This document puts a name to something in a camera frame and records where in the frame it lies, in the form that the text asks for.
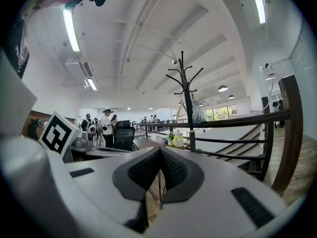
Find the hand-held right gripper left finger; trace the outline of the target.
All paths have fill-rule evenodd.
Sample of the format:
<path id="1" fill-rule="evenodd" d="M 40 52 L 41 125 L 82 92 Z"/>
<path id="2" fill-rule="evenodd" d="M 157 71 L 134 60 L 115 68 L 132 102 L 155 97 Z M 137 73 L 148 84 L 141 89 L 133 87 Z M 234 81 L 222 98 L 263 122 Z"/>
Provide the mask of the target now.
<path id="1" fill-rule="evenodd" d="M 94 225 L 112 234 L 146 234 L 154 227 L 148 220 L 147 192 L 158 174 L 160 159 L 160 148 L 149 147 L 66 167 L 71 174 L 92 170 L 73 181 L 88 200 L 80 205 Z"/>

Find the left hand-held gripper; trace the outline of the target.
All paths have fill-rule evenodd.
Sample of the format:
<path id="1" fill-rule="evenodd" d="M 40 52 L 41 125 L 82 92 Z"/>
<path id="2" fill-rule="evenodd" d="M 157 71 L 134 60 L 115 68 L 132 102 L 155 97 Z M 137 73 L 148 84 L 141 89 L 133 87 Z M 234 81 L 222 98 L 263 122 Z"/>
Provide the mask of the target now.
<path id="1" fill-rule="evenodd" d="M 122 149 L 93 147 L 92 135 L 83 132 L 58 112 L 51 115 L 39 142 L 45 149 L 56 151 L 61 156 L 71 156 L 72 151 L 94 157 L 113 157 L 130 153 Z"/>

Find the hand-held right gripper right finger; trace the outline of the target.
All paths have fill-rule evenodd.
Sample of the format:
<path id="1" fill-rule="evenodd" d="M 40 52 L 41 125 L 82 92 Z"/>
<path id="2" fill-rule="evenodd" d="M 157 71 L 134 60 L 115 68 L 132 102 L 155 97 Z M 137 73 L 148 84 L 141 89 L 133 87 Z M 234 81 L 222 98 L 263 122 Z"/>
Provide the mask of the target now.
<path id="1" fill-rule="evenodd" d="M 204 181 L 187 201 L 164 204 L 148 229 L 150 238 L 237 238 L 257 229 L 232 194 L 246 188 L 273 215 L 286 204 L 266 184 L 231 163 L 177 148 L 174 153 L 195 162 Z"/>

